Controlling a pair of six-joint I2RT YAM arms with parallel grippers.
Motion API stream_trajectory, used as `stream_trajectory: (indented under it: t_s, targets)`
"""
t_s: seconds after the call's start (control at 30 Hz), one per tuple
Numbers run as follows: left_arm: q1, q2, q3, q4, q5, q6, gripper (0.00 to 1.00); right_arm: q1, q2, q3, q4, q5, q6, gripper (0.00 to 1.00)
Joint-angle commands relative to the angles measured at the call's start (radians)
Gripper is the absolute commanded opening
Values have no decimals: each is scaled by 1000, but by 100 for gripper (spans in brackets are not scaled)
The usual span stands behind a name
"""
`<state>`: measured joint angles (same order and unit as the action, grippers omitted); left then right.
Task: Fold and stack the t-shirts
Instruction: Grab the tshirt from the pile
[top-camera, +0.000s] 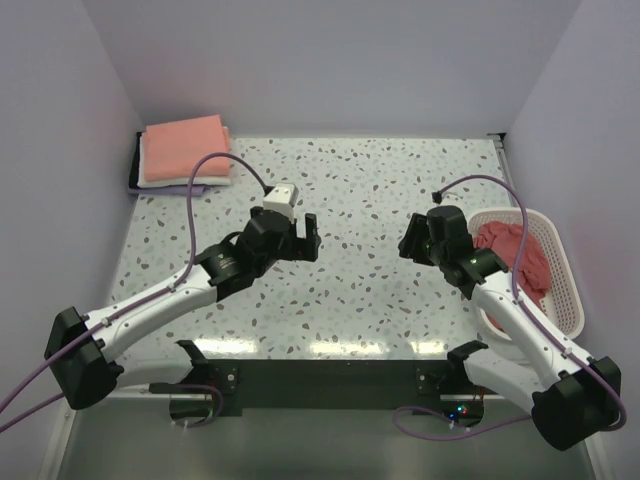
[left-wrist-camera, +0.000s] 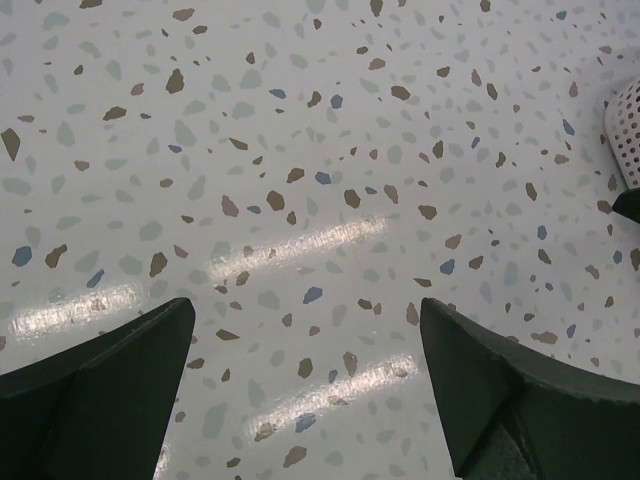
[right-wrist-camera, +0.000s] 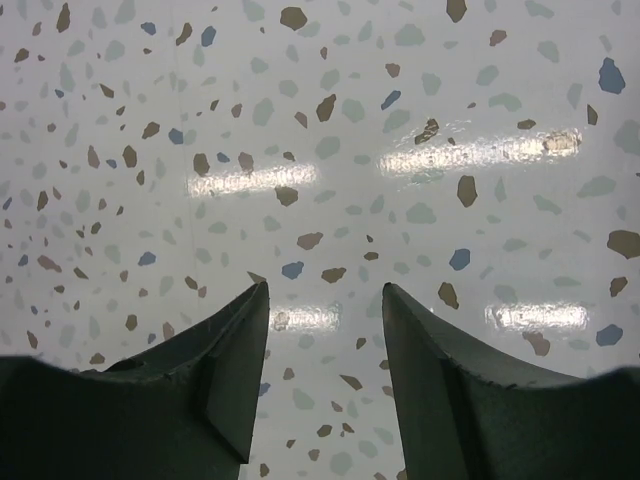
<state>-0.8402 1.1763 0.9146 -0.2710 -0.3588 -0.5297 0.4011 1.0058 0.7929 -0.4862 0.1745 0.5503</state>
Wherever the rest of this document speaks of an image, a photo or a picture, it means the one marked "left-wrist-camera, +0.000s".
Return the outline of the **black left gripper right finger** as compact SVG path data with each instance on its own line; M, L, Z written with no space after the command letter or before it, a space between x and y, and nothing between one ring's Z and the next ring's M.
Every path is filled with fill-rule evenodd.
M639 387L421 302L420 333L458 479L636 479Z

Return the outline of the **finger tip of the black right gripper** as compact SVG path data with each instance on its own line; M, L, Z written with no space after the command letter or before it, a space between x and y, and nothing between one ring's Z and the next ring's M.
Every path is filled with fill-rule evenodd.
M621 193L616 198L612 210L635 223L640 223L640 189L633 188Z

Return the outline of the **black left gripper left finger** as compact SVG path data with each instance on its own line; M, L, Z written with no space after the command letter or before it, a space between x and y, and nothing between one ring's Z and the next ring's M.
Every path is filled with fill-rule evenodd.
M2 375L2 478L153 478L194 324L176 298Z

